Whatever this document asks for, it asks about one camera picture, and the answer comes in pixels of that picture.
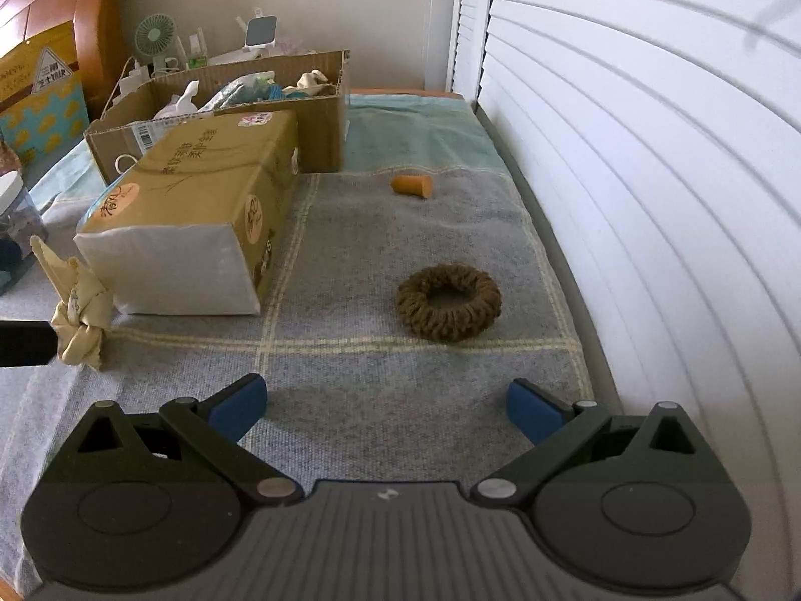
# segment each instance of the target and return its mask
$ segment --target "brown tissue pack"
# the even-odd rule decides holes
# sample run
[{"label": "brown tissue pack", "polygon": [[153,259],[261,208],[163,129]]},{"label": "brown tissue pack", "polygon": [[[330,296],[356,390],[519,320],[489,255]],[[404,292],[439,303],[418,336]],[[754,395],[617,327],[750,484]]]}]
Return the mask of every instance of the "brown tissue pack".
[{"label": "brown tissue pack", "polygon": [[75,243],[123,313],[258,314],[297,180],[294,112],[172,129],[87,212]]}]

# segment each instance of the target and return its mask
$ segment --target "white shutter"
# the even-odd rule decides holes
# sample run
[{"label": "white shutter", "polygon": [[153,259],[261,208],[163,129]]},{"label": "white shutter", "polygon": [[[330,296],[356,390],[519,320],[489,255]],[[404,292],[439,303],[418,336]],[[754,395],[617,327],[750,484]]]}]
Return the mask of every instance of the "white shutter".
[{"label": "white shutter", "polygon": [[623,404],[689,410],[753,515],[736,582],[789,598],[801,0],[492,0],[487,33],[478,104],[553,226]]},{"label": "white shutter", "polygon": [[471,103],[478,95],[489,8],[490,0],[454,0],[448,81]]}]

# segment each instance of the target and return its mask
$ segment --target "clear container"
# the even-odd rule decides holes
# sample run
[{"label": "clear container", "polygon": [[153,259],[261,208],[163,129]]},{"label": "clear container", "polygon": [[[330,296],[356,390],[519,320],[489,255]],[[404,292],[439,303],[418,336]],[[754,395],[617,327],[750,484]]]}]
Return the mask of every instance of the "clear container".
[{"label": "clear container", "polygon": [[16,282],[34,261],[31,237],[47,239],[23,178],[17,171],[0,176],[0,294]]}]

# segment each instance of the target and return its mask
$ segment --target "orange earplug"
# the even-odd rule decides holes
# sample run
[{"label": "orange earplug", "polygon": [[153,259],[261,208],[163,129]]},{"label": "orange earplug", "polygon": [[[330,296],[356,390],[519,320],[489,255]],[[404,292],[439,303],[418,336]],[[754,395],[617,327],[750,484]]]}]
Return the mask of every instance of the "orange earplug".
[{"label": "orange earplug", "polygon": [[392,179],[392,188],[398,194],[430,198],[434,182],[430,176],[395,176]]}]

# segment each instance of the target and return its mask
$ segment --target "fan grille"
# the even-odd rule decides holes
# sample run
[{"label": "fan grille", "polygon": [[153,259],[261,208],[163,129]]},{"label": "fan grille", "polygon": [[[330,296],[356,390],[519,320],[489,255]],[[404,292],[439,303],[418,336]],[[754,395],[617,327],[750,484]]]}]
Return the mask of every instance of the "fan grille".
[{"label": "fan grille", "polygon": [[165,51],[175,36],[175,21],[166,13],[153,13],[136,27],[134,42],[145,56],[156,56]]}]

